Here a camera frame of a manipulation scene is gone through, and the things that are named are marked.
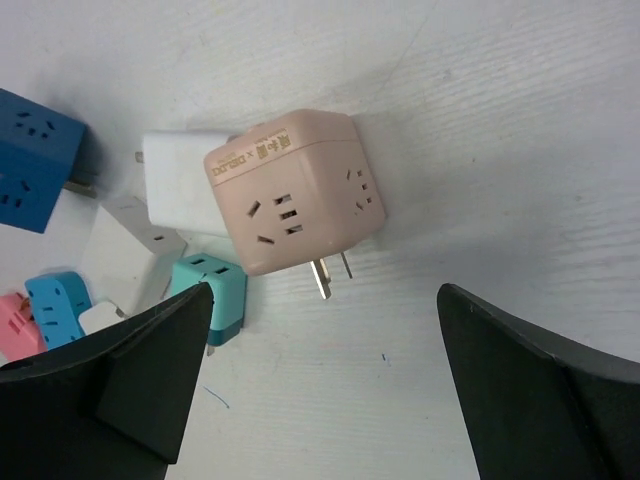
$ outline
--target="pink power adapter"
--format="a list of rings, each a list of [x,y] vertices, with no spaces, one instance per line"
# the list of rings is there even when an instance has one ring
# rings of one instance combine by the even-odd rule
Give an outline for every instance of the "pink power adapter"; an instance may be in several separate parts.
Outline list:
[[[46,351],[47,346],[31,316],[29,299],[20,293],[0,297],[0,352],[15,362]]]

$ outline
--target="white wood grain surface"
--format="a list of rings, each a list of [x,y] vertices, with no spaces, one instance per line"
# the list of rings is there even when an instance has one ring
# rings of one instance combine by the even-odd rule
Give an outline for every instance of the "white wood grain surface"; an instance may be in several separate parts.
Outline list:
[[[0,45],[4,88],[92,126],[108,195],[141,192],[144,130],[355,116],[386,228],[349,252],[354,280],[329,259],[328,302],[306,266],[251,280],[170,479],[477,478],[443,282],[640,361],[637,1],[8,0]],[[77,260],[91,212],[65,195],[58,255],[5,251],[2,285]]]

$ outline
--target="white power strip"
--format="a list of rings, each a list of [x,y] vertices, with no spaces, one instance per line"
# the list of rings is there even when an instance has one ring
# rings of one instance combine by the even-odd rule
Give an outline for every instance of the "white power strip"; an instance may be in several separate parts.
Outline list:
[[[175,230],[151,225],[141,200],[117,198],[100,205],[80,272],[92,298],[135,315],[161,301],[186,246]]]
[[[143,155],[149,219],[154,225],[228,237],[204,172],[204,157],[230,133],[148,132]]]

